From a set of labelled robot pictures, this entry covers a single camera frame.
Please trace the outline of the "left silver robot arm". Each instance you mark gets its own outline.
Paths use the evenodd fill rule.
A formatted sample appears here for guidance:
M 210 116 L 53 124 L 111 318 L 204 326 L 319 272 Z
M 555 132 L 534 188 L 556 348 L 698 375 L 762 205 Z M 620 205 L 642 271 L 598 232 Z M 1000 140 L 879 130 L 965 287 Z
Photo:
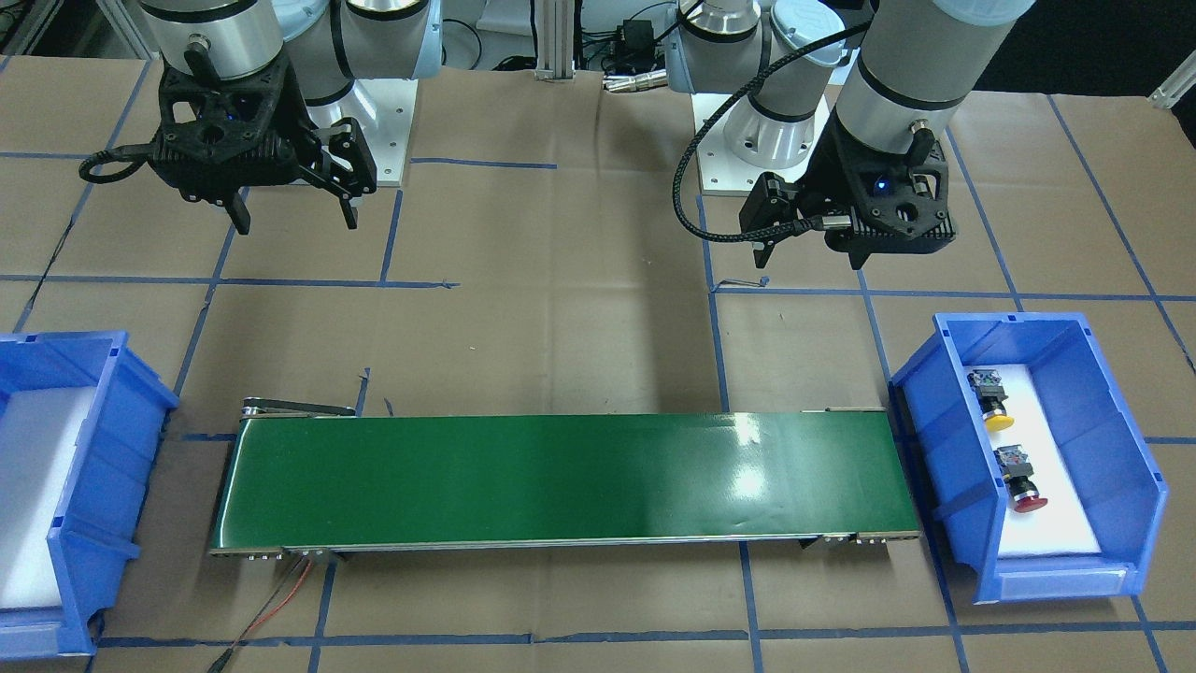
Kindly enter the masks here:
M 679 1 L 666 71 L 679 93 L 726 100 L 702 121 L 672 179 L 676 220 L 704 241 L 748 244 L 765 267 L 780 241 L 820 233 L 859 271 L 875 253 L 954 241 L 941 136 L 1029 1 L 873 1 L 846 22 L 820 1 Z M 759 175 L 736 233 L 688 218 L 682 183 L 706 136 Z

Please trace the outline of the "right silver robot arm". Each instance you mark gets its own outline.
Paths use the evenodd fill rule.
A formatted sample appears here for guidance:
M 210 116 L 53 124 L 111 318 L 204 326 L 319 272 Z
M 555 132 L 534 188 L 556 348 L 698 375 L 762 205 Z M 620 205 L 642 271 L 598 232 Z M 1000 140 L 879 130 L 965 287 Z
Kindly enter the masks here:
M 350 102 L 368 79 L 443 65 L 437 1 L 142 1 L 164 60 L 161 124 L 144 163 L 248 234 L 248 186 L 329 192 L 349 230 L 376 192 L 367 139 L 380 115 Z

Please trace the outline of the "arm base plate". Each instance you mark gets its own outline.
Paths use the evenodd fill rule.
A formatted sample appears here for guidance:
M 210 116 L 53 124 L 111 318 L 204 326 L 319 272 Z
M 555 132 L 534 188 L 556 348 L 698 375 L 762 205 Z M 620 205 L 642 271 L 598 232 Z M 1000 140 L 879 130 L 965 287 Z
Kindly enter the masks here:
M 310 106 L 309 112 L 321 127 L 358 120 L 376 161 L 377 184 L 399 188 L 405 184 L 417 88 L 419 82 L 409 79 L 358 79 L 340 99 Z
M 764 118 L 748 99 L 736 102 L 698 145 L 701 192 L 745 196 L 763 172 L 787 182 L 803 178 L 829 112 L 825 97 L 810 118 L 797 122 Z

